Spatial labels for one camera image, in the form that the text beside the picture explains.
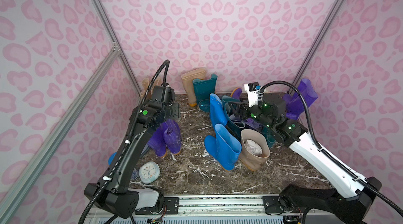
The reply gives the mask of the blue boot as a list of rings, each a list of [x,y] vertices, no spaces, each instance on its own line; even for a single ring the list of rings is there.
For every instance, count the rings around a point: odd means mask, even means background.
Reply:
[[[210,94],[209,104],[210,104],[209,116],[213,128],[217,124],[220,124],[225,127],[228,123],[228,120],[225,116],[221,99],[216,94]]]
[[[214,126],[215,137],[204,140],[206,151],[227,171],[234,169],[242,150],[241,143],[222,124]]]

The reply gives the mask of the beige boot with paper stuffing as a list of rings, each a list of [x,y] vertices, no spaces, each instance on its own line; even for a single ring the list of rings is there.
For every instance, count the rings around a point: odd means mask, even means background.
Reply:
[[[258,170],[270,156],[266,138],[255,130],[244,129],[241,131],[241,147],[239,160],[251,171]]]

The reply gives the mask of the beige boot pair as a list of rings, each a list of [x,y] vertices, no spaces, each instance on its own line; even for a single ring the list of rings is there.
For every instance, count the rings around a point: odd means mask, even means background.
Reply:
[[[153,91],[153,89],[154,89],[155,86],[159,86],[160,83],[161,83],[161,77],[157,77],[157,78],[155,79],[155,81],[153,82],[153,84],[152,84],[151,91]]]
[[[140,93],[140,97],[141,97],[141,99],[146,95],[146,92],[147,92],[147,90],[148,90],[148,87],[149,87],[149,85],[150,85],[150,79],[147,77],[147,78],[144,78],[143,80],[142,80],[142,87],[143,87],[143,91]],[[151,98],[151,96],[152,96],[152,92],[151,91],[149,91],[148,92],[148,94],[147,94],[147,96],[146,96],[146,99],[150,99]]]

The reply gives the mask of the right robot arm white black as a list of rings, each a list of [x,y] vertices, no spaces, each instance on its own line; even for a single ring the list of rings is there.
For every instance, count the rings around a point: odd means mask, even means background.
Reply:
[[[275,140],[298,153],[332,185],[331,189],[287,186],[276,207],[283,211],[317,209],[334,214],[345,224],[361,224],[382,187],[376,178],[366,178],[346,166],[312,138],[312,130],[286,116],[285,101],[277,94],[265,94],[257,104],[230,102],[235,117],[253,119],[264,126]]]

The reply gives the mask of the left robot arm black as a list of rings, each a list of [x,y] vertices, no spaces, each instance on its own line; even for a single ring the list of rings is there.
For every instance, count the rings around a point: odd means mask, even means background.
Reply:
[[[178,119],[179,104],[168,84],[155,86],[151,99],[138,105],[130,118],[127,133],[111,164],[96,183],[89,183],[84,195],[90,200],[79,223],[83,224],[93,206],[112,213],[113,219],[131,218],[135,211],[147,208],[163,210],[163,193],[156,189],[130,188],[131,176],[150,138],[168,119]]]

